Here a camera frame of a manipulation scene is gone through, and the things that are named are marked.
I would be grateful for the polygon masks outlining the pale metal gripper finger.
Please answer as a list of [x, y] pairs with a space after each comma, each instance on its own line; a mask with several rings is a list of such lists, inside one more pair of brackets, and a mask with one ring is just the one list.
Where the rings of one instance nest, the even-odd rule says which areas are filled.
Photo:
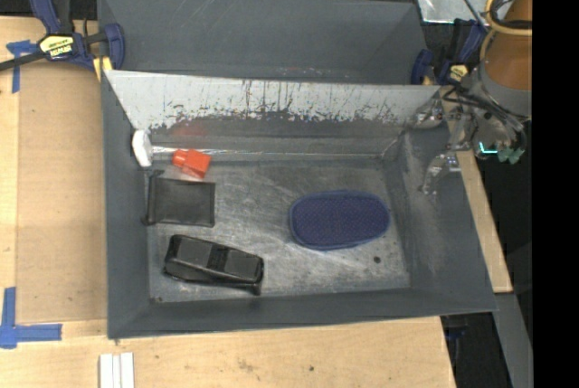
[[445, 112], [441, 103], [427, 103], [414, 112], [409, 127], [412, 129], [433, 129], [445, 120]]
[[426, 168], [419, 190], [423, 194], [435, 194], [439, 182], [447, 175], [460, 172], [456, 151], [446, 151], [435, 156]]

